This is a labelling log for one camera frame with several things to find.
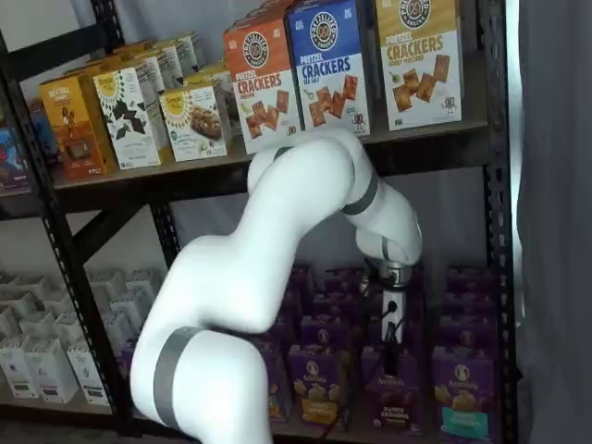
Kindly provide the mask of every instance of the orange cracker box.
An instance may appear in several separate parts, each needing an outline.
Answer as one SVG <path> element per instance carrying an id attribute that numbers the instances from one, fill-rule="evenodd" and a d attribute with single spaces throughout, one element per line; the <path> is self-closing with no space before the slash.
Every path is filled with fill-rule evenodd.
<path id="1" fill-rule="evenodd" d="M 84 70 L 39 87 L 67 179 L 102 176 L 117 168 L 93 79 Z"/>
<path id="2" fill-rule="evenodd" d="M 285 8 L 276 6 L 224 34 L 247 153 L 281 146 L 302 130 Z"/>

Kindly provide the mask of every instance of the brand logo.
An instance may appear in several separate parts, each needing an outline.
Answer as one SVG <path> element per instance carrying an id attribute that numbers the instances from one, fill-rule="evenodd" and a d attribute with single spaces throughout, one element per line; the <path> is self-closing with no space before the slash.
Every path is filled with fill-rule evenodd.
<path id="1" fill-rule="evenodd" d="M 262 67 L 269 57 L 269 45 L 263 34 L 251 32 L 242 45 L 244 59 L 253 68 Z"/>
<path id="2" fill-rule="evenodd" d="M 421 28 L 429 18 L 431 0 L 401 0 L 399 13 L 403 24 L 411 29 Z"/>
<path id="3" fill-rule="evenodd" d="M 464 364 L 460 364 L 454 369 L 454 375 L 459 381 L 466 382 L 471 377 L 471 372 L 469 371 L 469 367 Z"/>
<path id="4" fill-rule="evenodd" d="M 328 12 L 319 12 L 311 23 L 311 39 L 319 51 L 328 51 L 337 41 L 339 28 L 337 21 Z"/>

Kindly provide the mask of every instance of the black metal shelving unit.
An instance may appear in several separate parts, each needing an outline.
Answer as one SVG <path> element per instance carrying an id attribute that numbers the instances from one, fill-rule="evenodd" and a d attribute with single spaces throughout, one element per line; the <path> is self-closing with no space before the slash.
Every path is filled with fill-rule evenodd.
<path id="1" fill-rule="evenodd" d="M 88 182 L 66 183 L 43 162 L 19 82 L 69 60 L 123 44 L 113 0 L 91 0 L 96 24 L 9 53 L 0 34 L 0 104 L 28 172 L 29 190 L 0 191 L 0 220 L 39 216 L 105 385 L 113 414 L 105 417 L 0 405 L 0 416 L 22 421 L 114 428 L 122 434 L 176 437 L 179 432 L 134 418 L 127 381 L 121 376 L 101 316 L 94 303 L 84 263 L 144 205 L 151 206 L 166 263 L 179 252 L 169 203 L 246 192 L 251 156 L 241 149 L 220 159 L 120 171 Z M 462 122 L 391 133 L 377 120 L 364 139 L 381 176 L 461 167 L 482 167 L 486 202 L 487 254 L 499 273 L 499 403 L 503 442 L 517 442 L 515 331 L 512 276 L 512 212 L 505 44 L 505 1 L 479 0 L 483 49 L 467 60 L 467 101 Z M 101 210 L 73 235 L 67 213 Z M 277 442 L 311 438 L 281 435 Z"/>

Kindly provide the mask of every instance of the cookie image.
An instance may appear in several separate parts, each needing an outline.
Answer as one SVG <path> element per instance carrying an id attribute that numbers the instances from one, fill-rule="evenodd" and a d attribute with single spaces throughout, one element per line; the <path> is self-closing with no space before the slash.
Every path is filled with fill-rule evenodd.
<path id="1" fill-rule="evenodd" d="M 417 93 L 417 88 L 419 87 L 419 78 L 417 77 L 417 71 L 415 68 L 403 74 L 403 80 L 405 81 L 405 86 L 409 90 L 410 95 Z"/>
<path id="2" fill-rule="evenodd" d="M 336 118 L 343 116 L 343 108 L 345 107 L 345 95 L 339 91 L 333 92 L 333 99 L 331 100 L 331 109 L 329 113 Z"/>
<path id="3" fill-rule="evenodd" d="M 436 55 L 436 65 L 434 66 L 434 79 L 446 83 L 448 81 L 448 71 L 450 69 L 450 56 Z"/>
<path id="4" fill-rule="evenodd" d="M 409 89 L 405 85 L 395 88 L 392 92 L 395 96 L 397 109 L 400 113 L 411 108 L 411 95 L 409 94 Z"/>
<path id="5" fill-rule="evenodd" d="M 277 90 L 276 108 L 280 113 L 288 114 L 288 105 L 290 104 L 290 93 L 283 90 Z"/>
<path id="6" fill-rule="evenodd" d="M 321 88 L 320 90 L 318 90 L 316 92 L 316 97 L 318 97 L 318 103 L 320 104 L 321 109 L 324 113 L 331 109 L 333 102 L 331 99 L 331 92 L 329 91 L 329 88 L 327 86 L 325 88 Z"/>
<path id="7" fill-rule="evenodd" d="M 315 127 L 320 127 L 321 125 L 325 125 L 325 114 L 321 109 L 321 105 L 318 102 L 313 102 L 308 105 L 310 112 L 311 112 L 311 119 L 313 120 L 313 125 Z"/>
<path id="8" fill-rule="evenodd" d="M 417 97 L 429 103 L 435 87 L 436 79 L 434 79 L 434 76 L 424 73 L 422 81 L 419 82 L 419 86 L 417 87 Z"/>
<path id="9" fill-rule="evenodd" d="M 355 100 L 355 94 L 358 92 L 358 78 L 355 76 L 345 75 L 343 82 L 343 95 L 346 99 Z"/>

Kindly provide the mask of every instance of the gray joint band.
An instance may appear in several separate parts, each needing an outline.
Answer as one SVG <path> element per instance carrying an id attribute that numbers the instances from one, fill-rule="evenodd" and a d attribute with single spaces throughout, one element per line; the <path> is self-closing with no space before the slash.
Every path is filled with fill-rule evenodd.
<path id="1" fill-rule="evenodd" d="M 370 183 L 368 184 L 368 189 L 364 193 L 364 196 L 362 196 L 362 198 L 357 202 L 345 205 L 341 210 L 341 213 L 343 213 L 346 216 L 356 216 L 360 213 L 363 213 L 374 201 L 377 193 L 378 176 L 376 175 L 376 173 L 373 173 L 372 178 L 370 178 Z"/>
<path id="2" fill-rule="evenodd" d="M 189 341 L 199 332 L 197 328 L 184 327 L 175 330 L 160 351 L 154 371 L 154 405 L 163 423 L 179 430 L 173 409 L 173 381 L 181 354 Z"/>

